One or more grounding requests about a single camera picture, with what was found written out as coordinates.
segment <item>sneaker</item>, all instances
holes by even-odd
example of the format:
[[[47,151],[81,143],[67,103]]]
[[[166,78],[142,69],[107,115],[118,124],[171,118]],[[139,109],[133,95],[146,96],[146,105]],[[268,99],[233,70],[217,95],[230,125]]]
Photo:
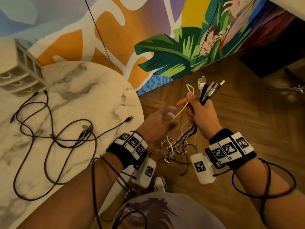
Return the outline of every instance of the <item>sneaker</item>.
[[[156,176],[153,181],[155,192],[163,191],[166,192],[166,181],[162,176]]]

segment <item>hand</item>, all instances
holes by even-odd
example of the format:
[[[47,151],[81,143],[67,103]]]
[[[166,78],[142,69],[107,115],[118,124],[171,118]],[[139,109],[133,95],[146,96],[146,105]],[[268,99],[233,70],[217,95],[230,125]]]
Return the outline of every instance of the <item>hand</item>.
[[[210,140],[216,133],[223,129],[218,121],[211,100],[208,100],[202,106],[199,102],[199,97],[195,96],[192,92],[188,92],[187,97],[180,100],[177,106],[184,106],[188,101],[186,115],[193,125],[197,125],[206,139]]]
[[[173,111],[176,108],[173,106],[166,106],[162,109],[151,114],[141,126],[137,129],[137,132],[144,137],[147,143],[158,140],[161,136],[166,134],[168,131],[173,130],[178,123],[171,122],[170,124],[164,124],[165,117],[174,118]]]

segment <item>person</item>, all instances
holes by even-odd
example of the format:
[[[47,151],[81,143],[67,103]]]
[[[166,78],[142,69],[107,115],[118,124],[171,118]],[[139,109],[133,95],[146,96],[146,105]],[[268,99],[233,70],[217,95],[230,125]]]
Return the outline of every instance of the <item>person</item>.
[[[196,124],[201,134],[211,141],[224,129],[221,127],[212,101],[204,106],[198,97],[191,92],[187,98],[177,103],[185,105],[189,121]],[[163,124],[163,119],[173,116],[175,108],[165,107],[150,115],[136,130],[149,144],[154,142],[175,127],[174,123]],[[103,156],[118,172],[123,165],[112,153]],[[88,228],[95,219],[92,198],[92,166],[87,167],[61,189],[50,196],[31,215],[20,224],[18,229],[26,228]],[[234,171],[248,194],[262,196],[267,181],[267,168],[257,158],[252,158]],[[290,188],[289,184],[275,172],[271,172],[272,180],[269,194],[282,193]],[[102,160],[95,162],[96,204],[100,209],[112,185],[118,176]],[[118,211],[112,228],[209,228],[222,229],[225,226],[189,196],[166,192],[166,182],[162,177],[154,179],[155,192],[131,199]],[[257,211],[260,210],[261,200],[251,198]],[[122,222],[123,216],[130,214]],[[265,222],[268,228],[304,228],[305,225],[305,196],[294,190],[287,196],[269,199],[264,208]]]

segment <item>wooden floor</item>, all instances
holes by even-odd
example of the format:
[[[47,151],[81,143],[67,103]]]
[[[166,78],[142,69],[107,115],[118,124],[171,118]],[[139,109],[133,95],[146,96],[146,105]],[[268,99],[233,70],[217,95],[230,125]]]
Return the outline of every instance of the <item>wooden floor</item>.
[[[165,105],[175,105],[187,93],[186,84],[197,87],[197,78],[206,76],[208,82],[221,82],[223,87],[212,97],[219,121],[224,128],[240,131],[255,148],[259,158],[288,169],[296,178],[298,188],[305,192],[305,123],[304,104],[299,99],[291,103],[275,91],[267,91],[266,81],[259,79],[238,60],[238,55],[215,62],[200,71],[189,74],[139,97],[144,118]],[[177,139],[182,125],[187,121],[185,114],[177,117],[179,127],[169,137]],[[162,158],[159,140],[150,146],[151,158]],[[208,141],[200,133],[188,140],[204,152]],[[190,148],[187,155],[195,153]],[[186,161],[185,156],[177,156]],[[232,173],[216,178],[212,184],[201,185],[192,166],[185,176],[180,177],[186,165],[175,162],[157,163],[155,174],[163,175],[169,192],[191,196],[207,208],[228,228],[264,228],[248,197],[238,193],[231,184]]]

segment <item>mural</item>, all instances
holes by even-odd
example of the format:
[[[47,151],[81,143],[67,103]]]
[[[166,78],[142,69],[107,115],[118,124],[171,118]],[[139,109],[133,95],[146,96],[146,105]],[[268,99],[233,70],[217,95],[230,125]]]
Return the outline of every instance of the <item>mural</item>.
[[[275,8],[267,0],[0,0],[0,37],[13,36],[43,65],[110,67],[141,95],[234,53],[250,35],[247,45],[262,39]]]

